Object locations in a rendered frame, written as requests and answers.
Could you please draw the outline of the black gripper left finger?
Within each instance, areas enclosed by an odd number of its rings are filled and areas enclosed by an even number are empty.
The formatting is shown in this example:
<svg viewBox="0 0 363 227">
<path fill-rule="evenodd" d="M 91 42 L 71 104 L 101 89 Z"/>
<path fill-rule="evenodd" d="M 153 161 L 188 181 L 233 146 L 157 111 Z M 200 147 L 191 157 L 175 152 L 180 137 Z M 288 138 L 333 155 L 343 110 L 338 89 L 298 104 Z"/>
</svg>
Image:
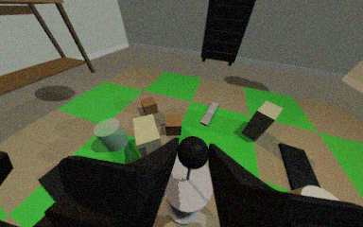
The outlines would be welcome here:
<svg viewBox="0 0 363 227">
<path fill-rule="evenodd" d="M 129 207 L 130 227 L 153 227 L 176 161 L 179 138 L 128 164 L 72 155 L 59 165 L 65 190 L 119 201 Z"/>
</svg>

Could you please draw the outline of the grey translucent cylinder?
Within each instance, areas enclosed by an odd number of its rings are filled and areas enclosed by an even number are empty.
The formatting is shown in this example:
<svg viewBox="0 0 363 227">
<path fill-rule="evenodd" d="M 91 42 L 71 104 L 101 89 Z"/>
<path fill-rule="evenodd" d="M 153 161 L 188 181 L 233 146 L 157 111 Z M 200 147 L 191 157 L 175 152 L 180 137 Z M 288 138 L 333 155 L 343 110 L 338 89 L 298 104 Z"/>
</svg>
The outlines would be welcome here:
<svg viewBox="0 0 363 227">
<path fill-rule="evenodd" d="M 110 151 L 124 149 L 129 143 L 127 134 L 116 118 L 104 119 L 98 123 L 94 128 L 94 135 Z"/>
</svg>

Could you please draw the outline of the brown cylinder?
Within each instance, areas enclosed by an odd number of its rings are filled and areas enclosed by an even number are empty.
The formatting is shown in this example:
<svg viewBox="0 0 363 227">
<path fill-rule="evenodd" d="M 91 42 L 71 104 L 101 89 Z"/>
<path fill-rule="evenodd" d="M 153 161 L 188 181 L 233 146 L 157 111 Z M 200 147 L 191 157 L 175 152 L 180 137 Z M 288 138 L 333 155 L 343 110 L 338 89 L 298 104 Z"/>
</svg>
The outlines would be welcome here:
<svg viewBox="0 0 363 227">
<path fill-rule="evenodd" d="M 290 191 L 287 191 L 287 193 L 299 194 L 299 195 L 304 195 L 304 196 L 307 196 L 307 197 L 311 196 L 311 197 L 320 198 L 320 199 L 324 198 L 324 199 L 327 199 L 327 200 L 338 201 L 338 198 L 336 198 L 334 195 L 332 195 L 332 193 L 329 193 L 325 189 L 319 188 L 318 186 L 314 186 L 314 185 L 302 187 L 302 188 L 299 188 L 299 189 L 290 190 Z"/>
</svg>

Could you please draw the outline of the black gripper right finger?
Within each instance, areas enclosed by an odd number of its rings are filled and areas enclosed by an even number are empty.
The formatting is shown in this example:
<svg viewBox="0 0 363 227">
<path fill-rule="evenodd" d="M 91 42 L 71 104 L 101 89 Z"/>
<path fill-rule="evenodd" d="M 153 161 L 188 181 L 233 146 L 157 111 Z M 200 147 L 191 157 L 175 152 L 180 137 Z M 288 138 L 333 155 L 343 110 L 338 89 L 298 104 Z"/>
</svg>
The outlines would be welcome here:
<svg viewBox="0 0 363 227">
<path fill-rule="evenodd" d="M 220 227 L 363 227 L 361 205 L 275 190 L 215 144 L 208 160 Z"/>
</svg>

